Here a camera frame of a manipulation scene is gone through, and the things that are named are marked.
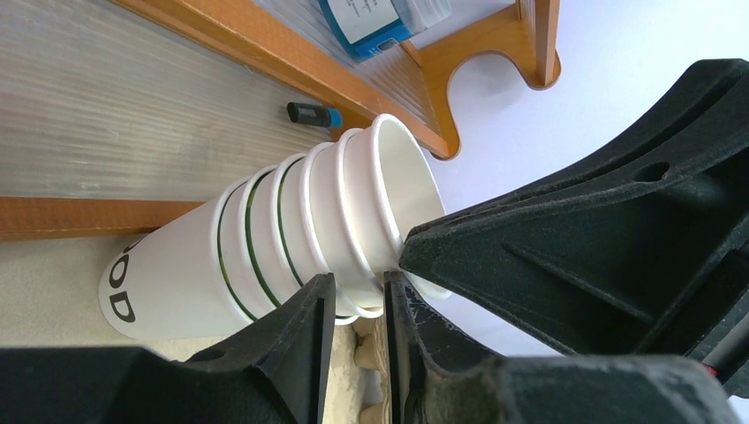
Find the blue cap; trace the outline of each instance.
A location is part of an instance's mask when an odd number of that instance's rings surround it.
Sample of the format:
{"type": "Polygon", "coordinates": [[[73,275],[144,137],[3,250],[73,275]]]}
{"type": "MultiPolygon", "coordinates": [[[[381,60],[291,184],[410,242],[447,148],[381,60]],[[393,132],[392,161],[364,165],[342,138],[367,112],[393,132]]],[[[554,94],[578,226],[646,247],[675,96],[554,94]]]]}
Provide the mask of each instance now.
{"type": "Polygon", "coordinates": [[[328,113],[330,113],[331,128],[339,128],[344,125],[344,117],[341,116],[338,109],[328,108],[328,113]]]}

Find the corrugated plastic panel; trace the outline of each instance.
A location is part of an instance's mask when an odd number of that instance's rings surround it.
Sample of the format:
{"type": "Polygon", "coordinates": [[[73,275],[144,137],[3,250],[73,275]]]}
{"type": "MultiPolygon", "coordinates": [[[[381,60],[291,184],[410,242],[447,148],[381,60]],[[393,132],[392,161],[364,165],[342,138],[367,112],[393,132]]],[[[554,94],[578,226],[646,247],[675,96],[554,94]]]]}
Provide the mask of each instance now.
{"type": "Polygon", "coordinates": [[[429,101],[424,76],[403,48],[393,47],[377,57],[357,64],[330,31],[317,0],[254,1],[318,49],[403,106],[428,127],[436,129],[435,113],[429,101]]]}
{"type": "Polygon", "coordinates": [[[203,200],[328,141],[288,87],[105,0],[0,7],[0,196],[203,200]]]}

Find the paper cup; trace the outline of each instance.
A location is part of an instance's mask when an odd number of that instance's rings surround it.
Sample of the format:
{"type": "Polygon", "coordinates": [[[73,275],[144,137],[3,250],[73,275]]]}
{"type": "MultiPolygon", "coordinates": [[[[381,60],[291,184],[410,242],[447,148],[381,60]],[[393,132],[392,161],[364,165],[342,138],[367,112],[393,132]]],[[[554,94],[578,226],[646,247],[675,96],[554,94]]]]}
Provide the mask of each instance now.
{"type": "MultiPolygon", "coordinates": [[[[378,275],[397,269],[411,228],[444,216],[427,159],[405,125],[386,114],[341,142],[348,210],[362,252],[378,275]]],[[[450,295],[423,278],[413,280],[423,294],[450,295]]]]}
{"type": "MultiPolygon", "coordinates": [[[[302,284],[317,274],[331,272],[314,230],[310,204],[310,172],[313,161],[321,150],[330,146],[333,146],[333,143],[319,144],[303,161],[294,163],[287,172],[280,190],[280,226],[284,250],[292,271],[302,284]]],[[[345,325],[352,321],[352,318],[340,317],[375,318],[382,314],[379,308],[371,311],[357,306],[345,295],[337,281],[336,296],[336,315],[339,317],[336,319],[336,325],[345,325]]]]}
{"type": "Polygon", "coordinates": [[[248,209],[250,223],[247,244],[253,267],[263,287],[267,287],[276,306],[281,306],[300,288],[301,284],[291,271],[286,258],[278,218],[278,190],[286,171],[305,155],[291,155],[278,168],[261,177],[250,194],[252,204],[248,209]]]}
{"type": "Polygon", "coordinates": [[[104,270],[99,302],[122,334],[145,340],[228,336],[251,321],[232,298],[218,260],[218,221],[229,194],[128,246],[104,270]]]}
{"type": "Polygon", "coordinates": [[[359,307],[382,313],[383,289],[367,265],[347,214],[344,143],[321,150],[310,171],[310,206],[322,255],[344,293],[359,307]]]}
{"type": "Polygon", "coordinates": [[[250,260],[246,236],[247,202],[258,179],[275,168],[273,165],[259,170],[230,194],[219,225],[219,254],[224,276],[232,296],[253,321],[276,306],[262,289],[250,260]]]}

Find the black plastic bracket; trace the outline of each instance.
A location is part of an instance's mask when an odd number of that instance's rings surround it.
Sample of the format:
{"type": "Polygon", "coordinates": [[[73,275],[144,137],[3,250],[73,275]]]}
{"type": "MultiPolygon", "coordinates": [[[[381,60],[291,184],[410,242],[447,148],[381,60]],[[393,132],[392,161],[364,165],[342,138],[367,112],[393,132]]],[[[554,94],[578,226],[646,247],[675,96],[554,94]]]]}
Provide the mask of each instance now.
{"type": "Polygon", "coordinates": [[[386,277],[393,424],[738,422],[718,381],[678,357],[506,359],[386,277]]]}
{"type": "Polygon", "coordinates": [[[170,362],[138,347],[0,350],[0,422],[322,422],[333,276],[170,362]]]}
{"type": "Polygon", "coordinates": [[[702,360],[749,309],[747,187],[749,64],[700,61],[589,157],[414,229],[400,264],[563,353],[702,360]]]}

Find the green stripe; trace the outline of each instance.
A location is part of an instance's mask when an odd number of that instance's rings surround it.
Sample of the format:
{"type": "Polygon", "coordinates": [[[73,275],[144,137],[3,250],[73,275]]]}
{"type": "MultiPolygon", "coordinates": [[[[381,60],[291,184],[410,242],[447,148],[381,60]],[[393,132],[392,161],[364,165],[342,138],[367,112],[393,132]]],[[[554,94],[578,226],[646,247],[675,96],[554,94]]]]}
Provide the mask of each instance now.
{"type": "Polygon", "coordinates": [[[265,174],[262,177],[258,178],[252,191],[250,191],[250,199],[247,201],[247,212],[246,212],[246,218],[245,218],[247,222],[247,225],[245,225],[245,234],[247,236],[247,248],[250,252],[250,262],[253,263],[253,269],[255,270],[255,275],[257,275],[258,277],[258,282],[260,283],[262,290],[268,296],[268,299],[270,299],[270,301],[273,302],[273,304],[276,305],[276,307],[280,307],[281,302],[279,302],[278,299],[276,299],[276,295],[274,295],[273,292],[270,290],[270,288],[268,287],[268,283],[266,283],[265,281],[265,277],[262,276],[262,272],[260,271],[260,266],[258,265],[258,262],[257,262],[257,257],[255,257],[255,250],[253,248],[253,231],[252,231],[253,221],[251,217],[253,200],[255,197],[255,192],[257,191],[257,187],[260,185],[260,182],[265,177],[268,176],[268,174],[265,174]]]}
{"type": "Polygon", "coordinates": [[[251,320],[257,321],[257,318],[255,318],[255,315],[253,315],[247,308],[242,304],[242,302],[237,297],[237,293],[234,292],[234,290],[231,288],[231,284],[229,284],[229,276],[226,275],[226,267],[223,265],[223,257],[221,256],[221,221],[223,221],[223,212],[226,210],[226,204],[229,203],[229,198],[236,192],[239,187],[235,188],[231,193],[229,193],[229,196],[226,198],[226,202],[223,204],[223,208],[221,208],[221,215],[218,218],[218,264],[221,267],[221,275],[223,275],[223,281],[226,283],[226,288],[229,289],[229,293],[231,293],[231,296],[234,298],[234,301],[237,302],[237,305],[239,305],[239,309],[242,309],[242,312],[244,312],[247,316],[250,317],[251,320]]]}
{"type": "Polygon", "coordinates": [[[297,283],[299,283],[299,287],[301,287],[304,285],[304,282],[302,281],[301,277],[299,277],[299,274],[297,273],[297,269],[294,268],[294,263],[291,261],[291,255],[289,254],[289,247],[286,246],[286,236],[284,235],[284,221],[281,219],[281,193],[284,191],[284,181],[286,180],[286,175],[289,173],[294,163],[292,163],[288,168],[286,168],[286,172],[284,172],[284,175],[281,177],[281,184],[278,187],[278,202],[276,204],[276,209],[278,212],[278,230],[280,230],[281,232],[281,245],[284,246],[284,253],[286,254],[286,260],[289,262],[289,267],[291,267],[291,273],[294,275],[294,278],[297,279],[297,283]]]}

